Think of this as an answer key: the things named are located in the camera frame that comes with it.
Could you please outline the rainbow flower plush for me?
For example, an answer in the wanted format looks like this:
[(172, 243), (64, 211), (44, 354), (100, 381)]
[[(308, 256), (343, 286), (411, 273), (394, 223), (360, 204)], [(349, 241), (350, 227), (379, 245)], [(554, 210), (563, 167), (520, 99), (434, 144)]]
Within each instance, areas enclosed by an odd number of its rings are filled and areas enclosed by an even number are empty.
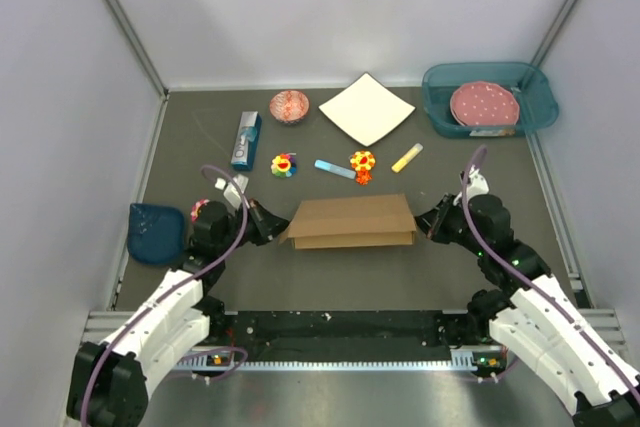
[(297, 172), (295, 153), (281, 153), (271, 161), (271, 173), (278, 178), (291, 178)]

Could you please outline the red patterned bowl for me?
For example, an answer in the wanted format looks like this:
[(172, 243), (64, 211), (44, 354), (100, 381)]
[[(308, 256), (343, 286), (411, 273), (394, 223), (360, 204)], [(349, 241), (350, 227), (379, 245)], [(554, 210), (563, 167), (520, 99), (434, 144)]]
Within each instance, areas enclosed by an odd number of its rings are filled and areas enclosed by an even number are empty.
[(269, 102), (269, 112), (274, 119), (285, 125), (294, 125), (304, 120), (309, 112), (308, 97), (298, 90), (284, 90)]

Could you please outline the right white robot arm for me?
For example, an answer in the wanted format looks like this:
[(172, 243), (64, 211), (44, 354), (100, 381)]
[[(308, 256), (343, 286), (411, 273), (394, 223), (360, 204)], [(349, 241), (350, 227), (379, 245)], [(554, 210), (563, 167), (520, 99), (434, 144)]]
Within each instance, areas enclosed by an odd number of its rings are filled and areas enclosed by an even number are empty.
[(427, 239), (474, 254), (493, 284), (467, 305), (474, 340), (510, 350), (555, 394), (574, 425), (638, 425), (638, 370), (600, 337), (541, 256), (516, 238), (498, 197), (464, 203), (447, 194), (415, 222)]

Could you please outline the brown cardboard box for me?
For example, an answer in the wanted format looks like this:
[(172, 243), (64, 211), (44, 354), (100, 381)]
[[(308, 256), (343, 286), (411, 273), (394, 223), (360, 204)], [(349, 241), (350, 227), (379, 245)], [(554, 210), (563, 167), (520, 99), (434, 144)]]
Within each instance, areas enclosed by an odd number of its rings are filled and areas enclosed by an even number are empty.
[(296, 250), (408, 246), (416, 230), (403, 194), (305, 200), (279, 242)]

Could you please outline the white square plate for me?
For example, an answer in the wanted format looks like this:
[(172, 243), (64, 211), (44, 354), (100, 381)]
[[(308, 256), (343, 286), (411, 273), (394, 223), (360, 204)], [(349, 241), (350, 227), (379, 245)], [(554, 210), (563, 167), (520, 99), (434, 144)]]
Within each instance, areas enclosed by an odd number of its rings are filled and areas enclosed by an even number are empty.
[(415, 107), (364, 73), (319, 110), (358, 144), (370, 147), (403, 123)]

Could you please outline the teal plastic bin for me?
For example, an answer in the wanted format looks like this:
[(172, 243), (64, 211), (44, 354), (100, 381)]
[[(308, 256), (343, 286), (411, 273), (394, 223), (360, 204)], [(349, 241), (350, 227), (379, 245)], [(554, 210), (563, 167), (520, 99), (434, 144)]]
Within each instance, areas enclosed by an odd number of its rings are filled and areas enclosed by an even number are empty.
[(451, 139), (525, 136), (559, 116), (549, 80), (523, 62), (436, 65), (423, 76), (424, 109)]

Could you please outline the pink polka dot plate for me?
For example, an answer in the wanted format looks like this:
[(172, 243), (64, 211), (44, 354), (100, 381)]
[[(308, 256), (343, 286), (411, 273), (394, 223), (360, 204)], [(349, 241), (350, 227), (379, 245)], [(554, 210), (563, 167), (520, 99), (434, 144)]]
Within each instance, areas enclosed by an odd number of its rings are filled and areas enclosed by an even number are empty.
[(516, 125), (520, 106), (515, 96), (496, 83), (475, 81), (456, 89), (449, 102), (450, 112), (469, 127)]

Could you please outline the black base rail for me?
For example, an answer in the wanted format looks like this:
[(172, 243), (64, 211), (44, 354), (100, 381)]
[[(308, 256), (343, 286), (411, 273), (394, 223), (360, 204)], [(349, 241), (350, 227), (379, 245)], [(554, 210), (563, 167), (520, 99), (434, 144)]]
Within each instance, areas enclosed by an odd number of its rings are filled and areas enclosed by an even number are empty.
[(202, 347), (236, 346), (257, 362), (435, 361), (477, 338), (465, 312), (240, 311), (217, 314)]

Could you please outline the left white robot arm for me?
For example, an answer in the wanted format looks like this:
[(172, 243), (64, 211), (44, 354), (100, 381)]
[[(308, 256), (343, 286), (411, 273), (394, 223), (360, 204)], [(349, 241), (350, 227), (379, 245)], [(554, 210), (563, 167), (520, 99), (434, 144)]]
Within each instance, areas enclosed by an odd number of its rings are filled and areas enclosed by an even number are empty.
[(288, 220), (254, 199), (236, 212), (204, 200), (191, 212), (183, 262), (169, 269), (149, 298), (115, 332), (83, 343), (74, 359), (66, 414), (84, 426), (137, 426), (169, 372), (201, 341), (226, 334), (221, 302), (208, 298), (226, 258), (246, 243), (262, 246)]

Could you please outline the dark blue leaf dish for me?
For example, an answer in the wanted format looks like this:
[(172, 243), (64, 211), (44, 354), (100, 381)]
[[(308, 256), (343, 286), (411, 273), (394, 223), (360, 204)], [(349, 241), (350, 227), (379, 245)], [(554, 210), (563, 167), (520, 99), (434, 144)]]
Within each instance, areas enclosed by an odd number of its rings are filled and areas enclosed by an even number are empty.
[(176, 261), (185, 248), (186, 220), (170, 206), (131, 203), (126, 247), (129, 256), (146, 265)]

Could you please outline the pink flower plush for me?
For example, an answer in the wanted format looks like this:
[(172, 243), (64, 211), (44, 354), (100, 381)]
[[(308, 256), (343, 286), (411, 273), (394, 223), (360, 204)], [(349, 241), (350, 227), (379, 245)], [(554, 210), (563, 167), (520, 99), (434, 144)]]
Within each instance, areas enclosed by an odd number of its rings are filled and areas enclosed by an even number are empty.
[(201, 199), (197, 201), (191, 208), (190, 219), (192, 223), (195, 223), (201, 214), (202, 209), (210, 202), (209, 199)]

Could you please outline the blue toothpaste box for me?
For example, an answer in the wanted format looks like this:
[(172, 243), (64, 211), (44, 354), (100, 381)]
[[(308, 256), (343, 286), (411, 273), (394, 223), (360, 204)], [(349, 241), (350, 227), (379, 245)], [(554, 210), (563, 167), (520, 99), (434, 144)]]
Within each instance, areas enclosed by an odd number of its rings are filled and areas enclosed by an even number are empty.
[(258, 111), (241, 115), (230, 165), (235, 171), (251, 171), (254, 165), (262, 119)]

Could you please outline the orange flower plush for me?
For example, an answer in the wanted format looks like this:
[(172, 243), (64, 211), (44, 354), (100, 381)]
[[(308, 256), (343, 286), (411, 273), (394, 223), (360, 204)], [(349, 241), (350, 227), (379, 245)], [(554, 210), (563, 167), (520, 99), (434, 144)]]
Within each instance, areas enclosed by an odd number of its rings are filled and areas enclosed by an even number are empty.
[(350, 165), (356, 172), (370, 171), (375, 167), (376, 159), (370, 151), (356, 151), (350, 157)]

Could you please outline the blue marker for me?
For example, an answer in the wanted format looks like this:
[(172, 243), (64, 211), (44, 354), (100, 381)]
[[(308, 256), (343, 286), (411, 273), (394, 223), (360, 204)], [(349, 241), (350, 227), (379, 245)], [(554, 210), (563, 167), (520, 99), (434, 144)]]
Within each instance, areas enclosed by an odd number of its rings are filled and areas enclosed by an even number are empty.
[(331, 162), (317, 159), (314, 162), (314, 167), (318, 170), (328, 172), (334, 175), (338, 175), (343, 178), (354, 180), (356, 178), (356, 172), (352, 169), (345, 168), (339, 165), (335, 165)]

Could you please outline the red glitter ornament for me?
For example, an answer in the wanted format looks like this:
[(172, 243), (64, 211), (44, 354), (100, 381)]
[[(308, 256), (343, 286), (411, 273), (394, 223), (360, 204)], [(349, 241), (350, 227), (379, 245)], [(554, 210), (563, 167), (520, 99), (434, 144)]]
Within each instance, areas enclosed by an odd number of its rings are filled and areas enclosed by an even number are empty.
[(361, 170), (356, 172), (355, 180), (360, 185), (367, 185), (372, 179), (373, 176), (369, 170)]

